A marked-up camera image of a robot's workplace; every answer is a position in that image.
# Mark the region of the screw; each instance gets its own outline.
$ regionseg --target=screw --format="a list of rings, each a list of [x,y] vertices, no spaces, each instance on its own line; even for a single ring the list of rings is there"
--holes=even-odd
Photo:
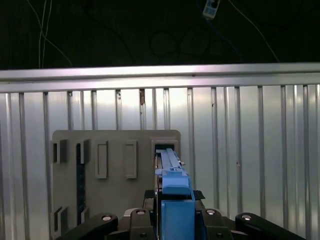
[[[111,216],[103,216],[102,220],[103,221],[109,221],[109,220],[111,220],[111,218],[112,218]]]
[[[216,214],[216,212],[213,211],[212,209],[208,209],[208,210],[206,211],[206,213],[209,214],[209,215],[214,215],[214,214]]]
[[[251,217],[249,215],[242,215],[242,218],[247,221],[251,220]]]
[[[136,211],[136,214],[143,215],[143,214],[145,214],[145,211],[144,210],[138,210],[138,211]]]

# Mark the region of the wire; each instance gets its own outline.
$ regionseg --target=wire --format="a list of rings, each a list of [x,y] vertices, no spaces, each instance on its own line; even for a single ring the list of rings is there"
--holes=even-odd
[[[188,29],[186,29],[186,31],[182,34],[181,38],[179,40],[177,40],[177,38],[171,32],[169,32],[167,30],[155,31],[150,36],[148,44],[149,44],[150,52],[153,55],[155,55],[156,57],[158,57],[157,64],[159,65],[162,59],[171,57],[174,54],[176,54],[176,64],[180,64],[181,63],[181,62],[179,62],[179,59],[180,59],[181,55],[186,55],[186,56],[189,56],[189,57],[193,57],[197,61],[209,61],[213,57],[221,57],[220,55],[217,56],[217,55],[214,55],[214,54],[210,54],[210,47],[211,47],[211,44],[213,43],[211,35],[209,36],[208,40],[206,41],[207,44],[206,44],[203,52],[195,54],[195,53],[189,53],[189,52],[182,51],[182,44],[184,42],[184,39],[185,39],[186,35],[189,33],[190,30],[192,30],[194,28],[197,28],[197,29],[202,28],[205,32],[208,32],[208,28],[207,27],[204,27],[202,25],[193,25],[193,26],[189,27]],[[172,48],[172,50],[169,50],[169,51],[164,52],[164,53],[160,53],[159,51],[156,51],[156,48],[153,47],[153,42],[154,42],[154,38],[156,38],[159,35],[168,35],[172,39],[172,41],[174,42],[174,47]]]
[[[111,27],[108,27],[107,25],[105,25],[104,23],[98,21],[97,19],[95,19],[87,10],[87,7],[85,7],[84,5],[84,0],[80,0],[80,5],[81,5],[81,8],[83,10],[83,12],[86,14],[86,16],[91,20],[93,21],[94,23],[96,23],[98,26],[100,26],[101,28],[103,29],[106,29],[108,30],[109,32],[113,33],[119,40],[120,42],[123,44],[126,52],[128,53],[129,55],[129,58],[131,59],[132,63],[135,65],[136,64],[136,61],[134,59],[134,57],[132,56],[130,50],[129,50],[129,47],[128,45],[126,44],[126,42],[124,41],[124,39],[120,36],[119,33],[117,33],[114,29],[112,29]]]
[[[44,1],[44,6],[43,6],[43,12],[42,12],[42,21],[41,21],[41,28],[44,28],[44,20],[45,20],[45,13],[46,13],[46,6],[47,6],[47,1]],[[42,34],[40,31],[39,35],[39,45],[38,45],[38,62],[39,62],[39,69],[41,68],[41,39],[42,39]]]
[[[47,20],[47,22],[46,22],[45,37],[48,36],[49,20],[50,20],[50,16],[51,16],[51,10],[52,10],[52,0],[50,0],[50,10],[49,10],[48,20]],[[44,40],[44,43],[43,43],[42,68],[44,68],[45,51],[46,51],[46,40]]]
[[[303,5],[304,5],[304,0],[301,0],[299,3],[299,6],[297,8],[297,10],[295,11],[293,17],[291,18],[291,20],[289,20],[287,23],[283,23],[283,24],[275,24],[275,23],[268,23],[268,22],[263,22],[261,20],[259,20],[256,15],[253,13],[253,11],[250,9],[250,7],[248,7],[248,5],[246,3],[244,3],[242,0],[236,0],[238,3],[240,3],[242,6],[245,7],[245,9],[247,10],[247,12],[250,14],[251,18],[254,20],[254,22],[256,22],[258,25],[263,26],[263,27],[274,27],[274,28],[286,28],[287,26],[291,25],[299,16],[301,10],[303,9]]]
[[[201,9],[201,7],[200,7],[200,5],[198,3],[198,0],[195,0],[195,3],[196,3],[197,8],[199,9],[201,15],[203,16],[202,9]],[[223,35],[221,35],[218,32],[218,30],[211,24],[211,22],[206,17],[203,16],[203,18],[206,21],[206,23],[209,25],[209,27],[215,32],[215,34],[218,36],[218,38],[220,38],[222,41],[226,42],[233,49],[233,51],[239,56],[240,62],[243,63],[244,60],[243,60],[242,55],[236,49],[236,47],[231,43],[231,41],[229,41],[227,38],[225,38]]]
[[[278,63],[280,63],[277,55],[275,54],[275,52],[273,51],[273,49],[271,48],[271,46],[269,45],[268,41],[266,40],[265,36],[263,35],[263,33],[259,30],[259,28],[246,16],[244,15],[234,4],[231,0],[228,0],[229,3],[234,7],[235,10],[238,11],[238,13],[240,13],[249,23],[252,24],[252,26],[254,26],[254,28],[258,31],[258,33],[261,35],[262,39],[264,40],[265,44],[267,45],[267,47],[270,49],[271,53],[273,54],[274,58],[276,59],[276,61]]]
[[[288,31],[291,27],[293,27],[294,25],[296,25],[297,23],[301,23],[302,20],[304,20],[306,17],[309,16],[310,13],[312,13],[313,11],[317,10],[320,6],[320,1],[318,1],[317,3],[314,4],[314,6],[312,8],[310,8],[304,15],[302,15],[299,18],[296,18],[292,24],[282,28],[280,31],[276,32],[275,34],[273,34],[271,37],[269,37],[267,39],[267,41],[271,41],[277,37],[279,37],[281,34],[284,34],[286,31]]]
[[[30,8],[32,9],[32,11],[34,12],[34,14],[35,14],[35,17],[36,17],[36,19],[37,19],[37,21],[38,21],[38,24],[39,24],[39,27],[40,27],[41,34],[42,34],[43,38],[44,38],[49,44],[51,44],[55,49],[57,49],[57,50],[59,51],[59,53],[61,53],[61,54],[64,56],[64,58],[69,62],[70,66],[72,67],[72,62],[70,61],[70,59],[69,59],[56,45],[54,45],[49,39],[47,39],[47,37],[45,36],[44,31],[43,31],[43,29],[42,29],[42,27],[41,27],[41,22],[40,22],[40,19],[39,19],[38,14],[37,14],[37,11],[36,11],[35,8],[32,6],[32,4],[30,3],[29,0],[26,0],[26,1],[27,1],[27,3],[29,4],[29,6],[30,6]]]

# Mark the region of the blue cable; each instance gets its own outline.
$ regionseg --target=blue cable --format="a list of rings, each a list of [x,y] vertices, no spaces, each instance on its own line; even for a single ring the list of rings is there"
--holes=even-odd
[[[199,5],[199,3],[198,3],[198,0],[195,0],[195,3],[196,3],[196,6],[197,6],[198,9],[199,9],[201,15],[203,16],[201,7],[200,7],[200,5]],[[236,49],[236,47],[235,47],[227,38],[225,38],[224,36],[222,36],[222,35],[218,32],[218,30],[211,24],[211,22],[210,22],[207,18],[204,17],[204,20],[206,21],[207,24],[209,24],[210,28],[214,31],[214,33],[218,36],[218,38],[220,38],[222,41],[224,41],[224,42],[226,42],[227,44],[229,44],[229,46],[230,46],[230,47],[234,50],[234,52],[239,56],[240,62],[241,62],[241,63],[244,63],[244,60],[243,60],[243,58],[242,58],[242,55],[241,55],[240,52]]]

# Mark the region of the white cable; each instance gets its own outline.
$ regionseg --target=white cable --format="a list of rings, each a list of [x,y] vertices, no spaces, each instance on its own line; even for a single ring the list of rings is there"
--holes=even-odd
[[[39,19],[38,14],[37,14],[37,11],[34,9],[34,7],[33,7],[32,4],[29,2],[29,0],[26,0],[26,1],[27,1],[27,3],[29,4],[30,8],[33,10],[34,14],[35,14],[35,17],[36,17],[36,19],[37,19],[37,21],[38,21],[38,24],[39,24],[39,27],[40,27],[40,30],[41,30],[41,35],[43,36],[43,38],[44,38],[49,44],[51,44],[55,49],[57,49],[57,50],[59,51],[59,53],[61,53],[61,54],[65,57],[65,59],[70,63],[70,66],[72,67],[72,62],[70,61],[70,59],[69,59],[56,45],[54,45],[49,39],[47,39],[47,37],[45,36],[44,31],[43,31],[43,29],[42,29],[42,27],[41,27],[41,22],[40,22],[40,19]]]
[[[46,14],[46,7],[47,7],[47,1],[44,1],[44,6],[43,6],[43,12],[42,12],[42,21],[41,21],[41,29],[44,29],[44,20],[45,20],[45,14]],[[39,61],[39,68],[41,68],[41,39],[42,39],[42,33],[40,31],[40,36],[39,36],[39,46],[38,46],[38,61]]]
[[[273,49],[271,48],[271,46],[269,45],[269,43],[267,42],[265,36],[263,35],[263,33],[259,30],[259,28],[246,16],[244,15],[234,4],[231,0],[228,0],[229,3],[234,7],[235,10],[237,10],[249,23],[252,24],[252,26],[254,26],[254,28],[258,31],[258,33],[261,35],[262,39],[264,40],[265,44],[268,46],[268,48],[270,49],[270,51],[272,52],[274,58],[276,59],[276,61],[278,63],[280,63],[277,55],[275,54],[275,52],[273,51]]]
[[[47,20],[47,22],[46,22],[45,37],[48,36],[48,28],[49,28],[49,20],[50,20],[50,15],[51,15],[51,9],[52,9],[52,0],[50,0],[50,10],[49,10],[48,20]],[[46,40],[44,40],[44,43],[43,43],[42,68],[44,68],[45,51],[46,51]]]

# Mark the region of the dark background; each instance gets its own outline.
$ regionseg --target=dark background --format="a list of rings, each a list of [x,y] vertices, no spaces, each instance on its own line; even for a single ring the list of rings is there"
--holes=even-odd
[[[44,2],[30,0],[40,20]],[[198,0],[201,10],[205,2]],[[259,27],[280,62],[320,62],[320,0],[232,2]],[[202,17],[196,0],[52,0],[47,38],[73,67],[276,62],[227,0],[210,22],[238,53]],[[0,0],[1,70],[38,68],[39,36],[27,0]],[[43,66],[70,64],[47,42]]]

